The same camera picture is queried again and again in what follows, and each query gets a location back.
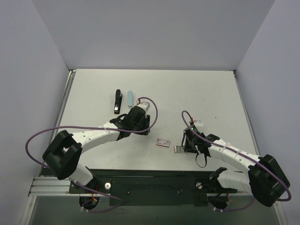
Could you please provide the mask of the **black stapler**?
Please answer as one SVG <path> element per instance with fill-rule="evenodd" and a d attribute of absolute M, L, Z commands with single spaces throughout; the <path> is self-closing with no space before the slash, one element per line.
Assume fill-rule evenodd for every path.
<path fill-rule="evenodd" d="M 122 93 L 120 89 L 115 92 L 115 102 L 114 102 L 114 114 L 119 114 L 122 103 Z"/>

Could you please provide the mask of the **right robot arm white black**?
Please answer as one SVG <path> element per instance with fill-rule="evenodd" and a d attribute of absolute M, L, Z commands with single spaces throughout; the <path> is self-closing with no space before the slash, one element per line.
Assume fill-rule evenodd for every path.
<path fill-rule="evenodd" d="M 270 207 L 282 201 L 282 195 L 288 194 L 286 201 L 291 199 L 290 182 L 285 176 L 276 159 L 271 155 L 264 157 L 254 155 L 233 147 L 218 136 L 205 136 L 195 125 L 184 129 L 184 151 L 202 154 L 204 161 L 214 158 L 234 167 L 217 169 L 211 176 L 210 188 L 219 192 L 222 189 L 235 189 L 252 196 L 262 205 Z"/>

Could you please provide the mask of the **staple box tray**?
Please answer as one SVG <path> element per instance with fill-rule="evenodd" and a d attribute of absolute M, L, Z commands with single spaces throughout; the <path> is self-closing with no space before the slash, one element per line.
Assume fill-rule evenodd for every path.
<path fill-rule="evenodd" d="M 173 150 L 175 154 L 187 153 L 187 151 L 182 146 L 179 145 L 175 145 Z"/>

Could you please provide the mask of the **red white staple box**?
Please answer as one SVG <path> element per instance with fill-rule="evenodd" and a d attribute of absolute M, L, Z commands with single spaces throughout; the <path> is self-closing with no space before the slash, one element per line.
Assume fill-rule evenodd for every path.
<path fill-rule="evenodd" d="M 165 139 L 158 138 L 157 139 L 157 146 L 169 148 L 169 146 L 170 146 L 170 140 L 165 140 Z"/>

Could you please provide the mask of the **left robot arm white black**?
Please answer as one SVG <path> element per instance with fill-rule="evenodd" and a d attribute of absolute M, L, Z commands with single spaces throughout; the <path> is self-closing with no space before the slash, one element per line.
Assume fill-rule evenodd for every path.
<path fill-rule="evenodd" d="M 129 137 L 132 131 L 142 131 L 147 135 L 150 116 L 148 102 L 141 102 L 130 109 L 129 113 L 111 119 L 100 126 L 99 130 L 86 130 L 70 134 L 60 131 L 52 140 L 42 158 L 59 180 L 70 179 L 80 184 L 80 188 L 91 193 L 96 189 L 96 179 L 92 172 L 79 164 L 80 156 L 101 144 L 119 141 Z"/>

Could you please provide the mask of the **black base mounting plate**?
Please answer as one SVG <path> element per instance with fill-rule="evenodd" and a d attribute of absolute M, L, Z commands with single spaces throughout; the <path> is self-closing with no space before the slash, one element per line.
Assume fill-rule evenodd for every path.
<path fill-rule="evenodd" d="M 209 194 L 237 193 L 211 182 L 211 171 L 100 170 L 90 188 L 111 194 L 110 206 L 207 205 Z"/>

